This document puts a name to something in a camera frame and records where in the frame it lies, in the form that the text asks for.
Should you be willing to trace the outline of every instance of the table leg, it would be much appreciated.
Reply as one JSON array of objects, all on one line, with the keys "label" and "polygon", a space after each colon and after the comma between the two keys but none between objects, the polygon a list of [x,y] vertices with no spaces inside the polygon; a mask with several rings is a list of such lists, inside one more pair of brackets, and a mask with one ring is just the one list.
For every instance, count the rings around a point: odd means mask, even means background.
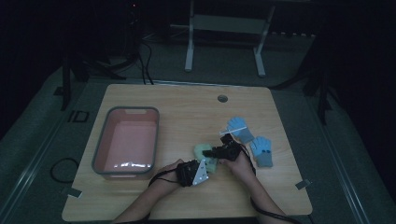
[{"label": "table leg", "polygon": [[194,55],[193,32],[194,32],[194,0],[190,0],[189,45],[187,47],[186,65],[184,67],[184,70],[186,72],[190,72],[192,70],[192,58]]},{"label": "table leg", "polygon": [[262,46],[264,45],[265,37],[268,35],[268,29],[270,28],[271,20],[274,16],[275,6],[270,8],[268,13],[267,21],[262,27],[262,35],[260,38],[259,45],[253,49],[254,59],[256,60],[257,72],[259,77],[265,76],[264,65],[262,64]]}]

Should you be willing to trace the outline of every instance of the metal frame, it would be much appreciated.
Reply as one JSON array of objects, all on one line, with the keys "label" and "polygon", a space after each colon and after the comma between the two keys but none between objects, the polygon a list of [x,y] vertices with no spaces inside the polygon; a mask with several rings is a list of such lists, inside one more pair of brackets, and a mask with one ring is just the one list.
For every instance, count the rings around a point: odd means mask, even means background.
[{"label": "metal frame", "polygon": [[190,1],[190,25],[189,25],[189,45],[187,47],[187,56],[185,71],[192,71],[192,60],[194,54],[194,30],[211,30],[211,31],[224,31],[236,32],[245,34],[260,35],[259,44],[253,48],[253,54],[256,61],[257,72],[259,77],[265,76],[264,65],[262,63],[262,47],[265,38],[268,35],[268,30],[271,20],[274,16],[275,6],[271,6],[266,20],[233,18],[233,17],[220,17],[208,16],[201,14],[194,14],[194,0]]}]

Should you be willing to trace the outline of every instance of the hand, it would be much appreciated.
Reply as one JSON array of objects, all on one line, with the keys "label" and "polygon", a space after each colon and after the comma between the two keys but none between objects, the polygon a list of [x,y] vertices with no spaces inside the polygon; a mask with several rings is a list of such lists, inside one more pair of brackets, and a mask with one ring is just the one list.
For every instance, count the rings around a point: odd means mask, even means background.
[{"label": "hand", "polygon": [[[184,161],[181,159],[178,159],[172,164],[164,166],[162,169],[158,171],[158,173],[163,172],[163,171],[168,171],[168,170],[173,170],[177,168],[177,165],[180,163],[183,163]],[[178,183],[171,183],[168,181],[165,181],[163,179],[169,180],[169,181],[175,181],[177,182],[177,175],[176,172],[170,172],[168,174],[160,176],[162,179],[157,179],[155,180],[149,187],[148,190],[152,191],[153,194],[155,194],[159,199],[165,197],[166,195],[172,193],[176,189],[180,188],[181,186]]]},{"label": "hand", "polygon": [[253,171],[251,170],[250,158],[245,155],[245,153],[239,153],[235,161],[229,161],[226,159],[220,159],[220,164],[225,164],[230,168],[233,175],[245,184],[249,183],[250,180],[256,178]]}]

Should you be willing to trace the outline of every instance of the pink plastic tray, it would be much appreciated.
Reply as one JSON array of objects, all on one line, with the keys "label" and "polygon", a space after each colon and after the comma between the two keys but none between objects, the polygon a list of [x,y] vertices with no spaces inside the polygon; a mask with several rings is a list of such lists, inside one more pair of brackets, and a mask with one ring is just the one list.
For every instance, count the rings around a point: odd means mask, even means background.
[{"label": "pink plastic tray", "polygon": [[106,179],[150,179],[159,118],[159,111],[154,107],[110,109],[93,156],[92,169]]}]

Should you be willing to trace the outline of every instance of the wooden table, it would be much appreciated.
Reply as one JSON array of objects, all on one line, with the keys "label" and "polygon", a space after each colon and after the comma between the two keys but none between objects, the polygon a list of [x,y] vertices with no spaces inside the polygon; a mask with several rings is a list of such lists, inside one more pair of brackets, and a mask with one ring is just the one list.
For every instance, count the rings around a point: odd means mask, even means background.
[{"label": "wooden table", "polygon": [[[228,102],[221,103],[219,95]],[[193,148],[208,143],[221,146],[219,131],[235,116],[245,119],[253,135],[272,140],[272,168],[258,168],[257,177],[288,215],[308,215],[312,205],[290,149],[288,138],[266,88],[170,85],[110,85],[99,109],[73,183],[80,198],[68,197],[63,211],[66,221],[111,220],[147,187],[146,180],[105,180],[91,168],[93,153],[113,106],[154,106],[160,111],[156,167],[181,158],[194,159]],[[219,165],[201,185],[180,188],[160,201],[151,219],[253,217],[248,193],[230,171]]]}]

